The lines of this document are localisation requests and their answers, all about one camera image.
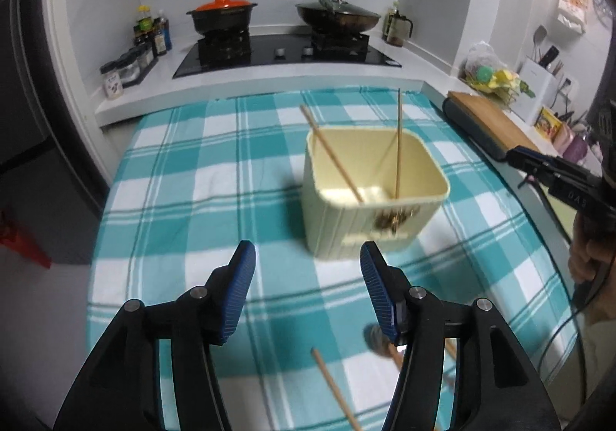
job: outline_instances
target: white knife block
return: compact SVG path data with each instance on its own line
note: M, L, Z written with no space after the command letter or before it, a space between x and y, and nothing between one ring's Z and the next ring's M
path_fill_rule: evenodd
M535 125L542 106L554 101L558 92L558 80L545 68L539 66L531 58L526 58L522 65L520 78L525 81L535 97L531 98L524 93L509 104L511 110L529 125Z

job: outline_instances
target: square basket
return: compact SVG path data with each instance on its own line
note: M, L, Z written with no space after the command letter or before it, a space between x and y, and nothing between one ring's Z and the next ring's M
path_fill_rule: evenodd
M357 259L374 240L383 252L413 241L449 196L447 177L423 141L403 130L400 197L394 198L397 129L321 127L364 203L359 203L311 131L306 140L302 210L306 242L318 259Z

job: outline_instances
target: wooden cutting board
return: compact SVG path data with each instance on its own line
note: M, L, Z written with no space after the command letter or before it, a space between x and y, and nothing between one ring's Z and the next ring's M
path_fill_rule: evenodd
M526 134L489 99L454 91L450 91L447 97L464 108L503 151L509 151L516 146L525 146L539 151Z

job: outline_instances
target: pot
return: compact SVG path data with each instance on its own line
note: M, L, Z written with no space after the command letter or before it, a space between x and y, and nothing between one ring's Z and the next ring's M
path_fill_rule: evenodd
M205 36L213 30L247 30L256 5L247 0L214 0L186 14L192 16L196 32Z
M381 18L345 0L318 0L298 3L295 7L304 23L324 32L361 33L374 28Z

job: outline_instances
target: checkered tablecloth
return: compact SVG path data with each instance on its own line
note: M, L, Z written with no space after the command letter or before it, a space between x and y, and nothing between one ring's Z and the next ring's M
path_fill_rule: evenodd
M397 92L342 88L206 101L147 115L116 176L92 267L88 345L129 298L175 299L227 264L248 239L258 263L236 333L214 348L236 430L347 430L310 356L317 347L364 429L380 429L395 388L390 359L363 337L376 317L358 259L317 262L304 246L300 190L308 125L395 127ZM412 245L388 254L413 284L448 301L494 300L527 353L569 316L566 292L516 197L441 118L407 93L404 127L442 166L451 195ZM549 352L549 377L575 341L568 327ZM168 429L177 429L170 347L161 345ZM446 357L439 424L449 427L454 364Z

